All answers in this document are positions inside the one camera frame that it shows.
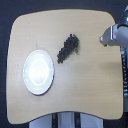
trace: table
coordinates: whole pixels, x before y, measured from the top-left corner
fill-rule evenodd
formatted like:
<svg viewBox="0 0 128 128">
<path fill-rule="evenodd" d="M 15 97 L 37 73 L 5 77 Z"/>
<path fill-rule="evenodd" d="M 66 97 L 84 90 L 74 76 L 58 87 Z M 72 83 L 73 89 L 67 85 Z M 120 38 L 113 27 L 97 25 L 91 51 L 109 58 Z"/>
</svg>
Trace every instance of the table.
<svg viewBox="0 0 128 128">
<path fill-rule="evenodd" d="M 12 124 L 54 112 L 77 111 L 104 119 L 123 113 L 123 79 L 119 47 L 104 48 L 99 37 L 114 24 L 106 12 L 56 10 L 20 16 L 13 24 L 7 61 L 7 115 Z M 70 35 L 80 39 L 79 54 L 63 64 L 57 54 Z M 51 56 L 55 75 L 49 91 L 31 94 L 23 81 L 27 56 L 42 49 Z"/>
</svg>

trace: bunch of grapes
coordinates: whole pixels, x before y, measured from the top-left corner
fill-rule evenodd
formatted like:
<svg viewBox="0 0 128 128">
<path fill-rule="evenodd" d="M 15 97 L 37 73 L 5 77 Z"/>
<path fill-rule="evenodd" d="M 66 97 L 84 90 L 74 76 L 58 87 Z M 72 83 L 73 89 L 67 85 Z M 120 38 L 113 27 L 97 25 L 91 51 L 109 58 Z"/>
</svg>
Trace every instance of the bunch of grapes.
<svg viewBox="0 0 128 128">
<path fill-rule="evenodd" d="M 70 37 L 64 42 L 64 47 L 61 48 L 61 51 L 59 51 L 58 57 L 58 63 L 63 63 L 63 61 L 67 58 L 67 56 L 74 51 L 74 49 L 77 49 L 78 47 L 79 39 L 75 36 L 70 34 Z"/>
</svg>

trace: plate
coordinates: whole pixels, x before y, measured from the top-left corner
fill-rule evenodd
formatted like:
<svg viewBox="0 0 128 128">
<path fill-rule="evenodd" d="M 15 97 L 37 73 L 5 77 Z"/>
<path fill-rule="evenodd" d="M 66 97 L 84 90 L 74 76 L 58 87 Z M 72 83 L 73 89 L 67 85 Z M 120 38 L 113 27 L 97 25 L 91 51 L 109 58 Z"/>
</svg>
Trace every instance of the plate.
<svg viewBox="0 0 128 128">
<path fill-rule="evenodd" d="M 43 50 L 35 50 L 27 57 L 23 68 L 23 79 L 27 89 L 35 94 L 45 93 L 51 86 L 54 75 L 53 62 Z"/>
</svg>

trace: table top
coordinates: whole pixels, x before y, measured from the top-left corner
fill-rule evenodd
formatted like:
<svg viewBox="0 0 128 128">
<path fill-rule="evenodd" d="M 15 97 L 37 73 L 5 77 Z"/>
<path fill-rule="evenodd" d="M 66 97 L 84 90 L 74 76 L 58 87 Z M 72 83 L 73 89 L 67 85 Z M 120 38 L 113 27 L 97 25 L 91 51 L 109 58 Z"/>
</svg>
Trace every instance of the table top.
<svg viewBox="0 0 128 128">
<path fill-rule="evenodd" d="M 123 78 L 119 47 L 103 47 L 99 37 L 114 24 L 106 12 L 55 10 L 20 16 L 13 24 L 7 61 L 7 116 L 12 124 L 54 112 L 77 111 L 104 119 L 123 113 Z M 63 64 L 57 54 L 70 34 L 80 40 L 79 54 Z M 42 49 L 52 58 L 54 80 L 47 93 L 31 94 L 23 80 L 27 56 Z"/>
</svg>

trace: dark background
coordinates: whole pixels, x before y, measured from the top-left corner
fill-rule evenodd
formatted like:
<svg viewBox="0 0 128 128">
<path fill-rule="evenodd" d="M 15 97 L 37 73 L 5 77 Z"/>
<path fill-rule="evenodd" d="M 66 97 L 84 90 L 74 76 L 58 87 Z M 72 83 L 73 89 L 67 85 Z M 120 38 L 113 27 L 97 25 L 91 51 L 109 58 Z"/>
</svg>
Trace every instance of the dark background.
<svg viewBox="0 0 128 128">
<path fill-rule="evenodd" d="M 109 12 L 118 23 L 127 5 L 128 0 L 0 0 L 0 128 L 28 128 L 28 123 L 9 124 L 6 111 L 7 52 L 11 27 L 17 17 L 45 10 L 89 9 Z M 126 128 L 126 122 L 124 113 L 120 120 L 104 120 L 104 128 Z"/>
</svg>

